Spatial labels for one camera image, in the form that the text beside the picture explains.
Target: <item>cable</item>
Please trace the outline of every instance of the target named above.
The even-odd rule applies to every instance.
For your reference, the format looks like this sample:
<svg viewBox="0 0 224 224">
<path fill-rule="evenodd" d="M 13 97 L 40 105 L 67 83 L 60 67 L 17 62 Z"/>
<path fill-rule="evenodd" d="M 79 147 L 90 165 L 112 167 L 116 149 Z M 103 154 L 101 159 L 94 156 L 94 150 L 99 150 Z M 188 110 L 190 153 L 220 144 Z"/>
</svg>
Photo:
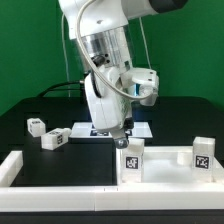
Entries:
<svg viewBox="0 0 224 224">
<path fill-rule="evenodd" d="M 39 93 L 37 95 L 37 97 L 43 97 L 46 93 L 48 93 L 49 91 L 53 91 L 53 89 L 55 89 L 57 87 L 69 86 L 69 85 L 74 85 L 74 84 L 83 84 L 83 81 L 71 81 L 71 82 L 63 82 L 63 83 L 55 84 L 55 85 L 47 88 L 43 92 Z"/>
<path fill-rule="evenodd" d="M 91 78 L 91 83 L 92 83 L 92 87 L 93 87 L 93 91 L 94 91 L 95 95 L 98 98 L 102 98 L 102 96 L 96 86 L 96 78 L 95 78 L 95 74 L 94 74 L 93 70 L 91 70 L 91 72 L 90 72 L 90 78 Z"/>
<path fill-rule="evenodd" d="M 76 26 L 75 26 L 75 32 L 76 32 L 76 38 L 77 38 L 77 42 L 79 44 L 79 47 L 84 55 L 84 57 L 86 58 L 86 61 L 88 62 L 88 64 L 90 65 L 90 67 L 93 69 L 93 71 L 95 72 L 95 74 L 99 77 L 99 79 L 107 86 L 109 87 L 111 90 L 113 90 L 114 92 L 116 92 L 117 94 L 119 94 L 120 96 L 123 96 L 129 100 L 143 100 L 146 99 L 147 97 L 149 97 L 150 95 L 152 95 L 152 93 L 146 95 L 146 96 L 131 96 L 125 92 L 122 92 L 121 90 L 117 89 L 115 86 L 113 86 L 110 82 L 108 82 L 108 80 L 103 76 L 103 74 L 98 70 L 98 68 L 96 67 L 96 65 L 92 62 L 92 59 L 90 58 L 88 52 L 86 51 L 86 48 L 82 42 L 82 37 L 81 37 L 81 32 L 80 32 L 80 23 L 81 23 L 81 18 L 82 15 L 85 11 L 85 9 L 91 5 L 93 2 L 95 2 L 96 0 L 89 0 L 88 2 L 86 2 L 82 8 L 80 9 L 78 16 L 77 16 L 77 21 L 76 21 Z"/>
<path fill-rule="evenodd" d="M 65 14 L 61 17 L 61 38 L 62 38 L 62 46 L 63 46 L 63 53 L 64 53 L 64 59 L 65 59 L 65 68 L 66 68 L 66 76 L 67 81 L 70 81 L 70 74 L 69 74 L 69 66 L 68 66 L 68 57 L 66 52 L 66 46 L 65 46 L 65 35 L 64 35 L 64 20 L 65 20 Z"/>
<path fill-rule="evenodd" d="M 143 43 L 144 43 L 144 47 L 145 47 L 147 62 L 148 62 L 149 68 L 152 69 L 150 59 L 149 59 L 148 45 L 147 45 L 146 38 L 145 38 L 145 31 L 144 31 L 144 27 L 143 27 L 143 24 L 142 24 L 142 17 L 139 17 L 139 23 L 140 23 L 140 27 L 141 27 L 142 38 L 143 38 Z"/>
</svg>

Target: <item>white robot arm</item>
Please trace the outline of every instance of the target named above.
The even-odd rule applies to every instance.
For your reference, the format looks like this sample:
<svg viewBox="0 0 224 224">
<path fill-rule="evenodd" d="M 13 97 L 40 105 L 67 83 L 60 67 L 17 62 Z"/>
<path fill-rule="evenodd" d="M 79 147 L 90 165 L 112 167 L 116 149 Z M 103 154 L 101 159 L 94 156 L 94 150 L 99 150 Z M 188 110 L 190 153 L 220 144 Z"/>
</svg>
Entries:
<svg viewBox="0 0 224 224">
<path fill-rule="evenodd" d="M 152 106 L 158 96 L 156 71 L 134 68 L 128 19 L 182 8 L 187 0 L 59 0 L 89 75 L 85 90 L 98 132 L 110 132 L 117 148 L 126 148 L 133 128 L 131 102 Z M 140 84 L 139 95 L 134 86 Z"/>
</svg>

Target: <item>green backdrop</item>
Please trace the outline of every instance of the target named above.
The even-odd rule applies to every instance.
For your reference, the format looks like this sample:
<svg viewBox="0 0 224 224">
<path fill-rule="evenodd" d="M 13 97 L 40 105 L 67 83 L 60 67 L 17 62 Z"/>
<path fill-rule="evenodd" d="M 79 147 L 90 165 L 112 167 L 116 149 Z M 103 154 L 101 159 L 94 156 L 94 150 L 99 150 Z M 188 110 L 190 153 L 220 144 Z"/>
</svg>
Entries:
<svg viewBox="0 0 224 224">
<path fill-rule="evenodd" d="M 224 109 L 223 10 L 223 0 L 189 0 L 182 10 L 143 18 L 161 96 L 204 97 Z M 57 0 L 1 0 L 0 30 L 2 114 L 21 99 L 66 81 L 66 72 Z M 130 31 L 134 65 L 147 67 L 137 19 L 130 21 Z M 71 79 L 79 79 L 75 49 L 67 34 L 65 39 Z"/>
</svg>

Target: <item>white block with tag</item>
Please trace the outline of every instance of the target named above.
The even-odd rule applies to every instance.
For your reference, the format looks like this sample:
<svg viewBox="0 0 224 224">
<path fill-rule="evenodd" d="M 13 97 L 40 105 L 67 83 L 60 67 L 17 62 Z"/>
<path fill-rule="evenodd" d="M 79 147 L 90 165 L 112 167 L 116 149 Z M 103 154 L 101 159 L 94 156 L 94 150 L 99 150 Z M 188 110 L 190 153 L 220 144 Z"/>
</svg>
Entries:
<svg viewBox="0 0 224 224">
<path fill-rule="evenodd" d="M 121 150 L 122 182 L 142 182 L 144 142 L 144 139 L 129 138 L 128 147 Z"/>
<path fill-rule="evenodd" d="M 46 125 L 39 118 L 28 119 L 27 128 L 33 137 L 40 137 L 46 133 Z"/>
<path fill-rule="evenodd" d="M 197 181 L 213 181 L 215 139 L 196 137 L 193 142 L 193 177 Z"/>
<path fill-rule="evenodd" d="M 43 149 L 54 150 L 57 147 L 68 142 L 68 137 L 71 134 L 69 128 L 56 128 L 45 135 L 41 136 L 41 146 Z"/>
</svg>

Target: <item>black tabletop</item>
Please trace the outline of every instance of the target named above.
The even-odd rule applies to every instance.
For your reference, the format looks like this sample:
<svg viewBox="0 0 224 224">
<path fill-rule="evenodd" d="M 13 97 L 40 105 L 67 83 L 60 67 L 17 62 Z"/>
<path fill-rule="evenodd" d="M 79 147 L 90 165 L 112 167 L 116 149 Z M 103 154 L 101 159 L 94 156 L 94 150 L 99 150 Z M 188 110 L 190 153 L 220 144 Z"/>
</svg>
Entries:
<svg viewBox="0 0 224 224">
<path fill-rule="evenodd" d="M 87 104 L 80 98 L 28 98 L 3 114 L 0 117 L 0 163 L 10 151 L 23 151 L 24 166 L 12 186 L 116 185 L 116 155 L 112 139 L 69 139 L 67 144 L 54 151 L 44 150 L 41 149 L 40 138 L 33 138 L 27 131 L 29 118 L 40 118 L 47 131 L 72 128 L 74 122 L 91 121 Z M 133 103 L 133 118 L 149 123 L 153 138 L 146 140 L 147 146 L 189 146 L 196 136 L 213 137 L 216 139 L 215 156 L 221 163 L 224 160 L 224 112 L 205 99 L 160 97 L 154 107 Z M 45 217 L 49 223 L 137 223 L 140 220 L 142 223 L 223 223 L 223 214 L 223 211 L 213 210 L 74 212 L 60 215 L 1 213 L 0 220 L 39 223 L 41 217 Z"/>
</svg>

